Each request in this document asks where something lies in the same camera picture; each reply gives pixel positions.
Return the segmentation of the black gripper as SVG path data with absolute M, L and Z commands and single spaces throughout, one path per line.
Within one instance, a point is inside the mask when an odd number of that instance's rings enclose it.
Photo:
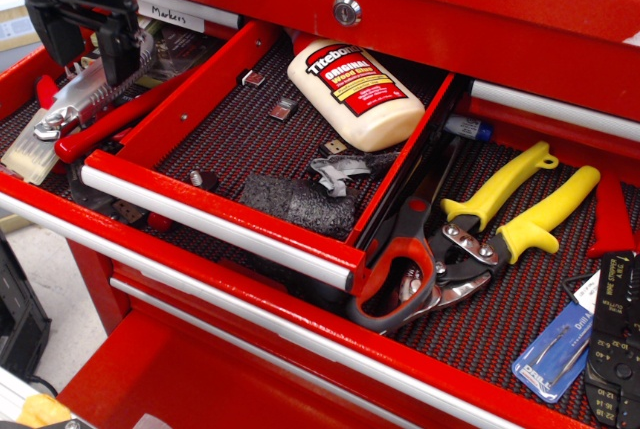
M 100 9 L 109 14 L 96 31 L 107 83 L 118 86 L 140 67 L 139 25 L 134 0 L 24 0 L 31 23 L 50 57 L 60 66 L 84 51 L 80 28 L 63 17 L 65 11 Z

